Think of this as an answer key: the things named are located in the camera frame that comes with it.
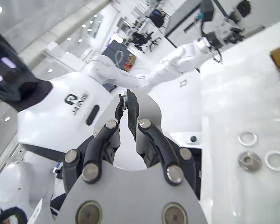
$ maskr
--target black office chair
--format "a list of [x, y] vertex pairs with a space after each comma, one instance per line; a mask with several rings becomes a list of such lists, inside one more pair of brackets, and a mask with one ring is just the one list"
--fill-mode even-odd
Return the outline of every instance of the black office chair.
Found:
[[151, 32], [149, 34], [146, 35], [146, 37], [144, 37], [143, 34], [134, 32], [133, 33], [133, 38], [132, 38], [132, 43], [134, 44], [135, 48], [142, 51], [143, 53], [145, 53], [142, 49], [142, 46], [145, 46], [144, 44], [147, 44], [147, 42], [151, 39], [151, 35], [154, 32]]
[[157, 39], [151, 41], [151, 43], [150, 43], [150, 45], [149, 45], [149, 51], [150, 51], [150, 52], [152, 52], [152, 48], [151, 48], [151, 47], [152, 47], [153, 45], [158, 45], [157, 41], [160, 40], [160, 39], [161, 39], [161, 37], [158, 37]]

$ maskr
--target white label tag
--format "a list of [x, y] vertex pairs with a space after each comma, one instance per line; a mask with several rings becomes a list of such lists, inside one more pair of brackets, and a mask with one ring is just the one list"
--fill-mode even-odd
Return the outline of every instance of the white label tag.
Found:
[[43, 204], [43, 199], [41, 199], [40, 202], [37, 204], [35, 210], [32, 213], [32, 216], [29, 218], [27, 224], [34, 224], [35, 223], [36, 218], [38, 217], [39, 213], [41, 212], [42, 204]]

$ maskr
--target black robot face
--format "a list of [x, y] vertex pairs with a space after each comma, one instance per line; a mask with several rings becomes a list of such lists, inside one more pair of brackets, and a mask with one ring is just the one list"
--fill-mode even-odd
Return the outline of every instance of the black robot face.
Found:
[[0, 35], [0, 99], [20, 101], [36, 88], [38, 79]]

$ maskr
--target metal washer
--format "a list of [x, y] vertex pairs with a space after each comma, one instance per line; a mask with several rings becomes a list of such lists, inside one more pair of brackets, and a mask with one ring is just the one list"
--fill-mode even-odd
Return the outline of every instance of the metal washer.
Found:
[[256, 172], [261, 168], [262, 161], [253, 151], [245, 151], [238, 156], [238, 164], [248, 172]]
[[266, 162], [266, 165], [267, 165], [271, 170], [280, 172], [280, 167], [275, 168], [275, 167], [273, 167], [273, 166], [269, 163], [269, 160], [268, 160], [268, 159], [269, 159], [269, 157], [272, 156], [272, 155], [280, 155], [280, 151], [272, 150], [272, 151], [269, 151], [268, 153], [266, 153], [266, 155], [265, 155], [265, 162]]
[[[242, 141], [241, 136], [243, 136], [243, 135], [245, 135], [245, 134], [251, 134], [251, 135], [254, 137], [253, 141], [252, 141], [250, 144], [246, 144], [246, 143], [244, 143], [244, 142]], [[240, 134], [237, 136], [237, 139], [238, 139], [238, 141], [239, 141], [242, 145], [248, 146], [248, 147], [254, 145], [254, 144], [257, 142], [257, 136], [256, 136], [256, 134], [254, 134], [254, 133], [252, 133], [252, 132], [247, 132], [247, 131], [240, 133]]]

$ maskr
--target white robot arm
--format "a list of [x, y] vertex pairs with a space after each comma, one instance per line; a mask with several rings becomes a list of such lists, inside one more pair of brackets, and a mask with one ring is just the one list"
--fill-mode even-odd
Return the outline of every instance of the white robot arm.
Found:
[[82, 73], [92, 77], [100, 84], [114, 84], [124, 88], [141, 89], [148, 93], [154, 86], [178, 78], [186, 72], [199, 69], [210, 56], [210, 44], [201, 38], [185, 44], [164, 57], [149, 74], [132, 76], [116, 67], [107, 56], [96, 56]]

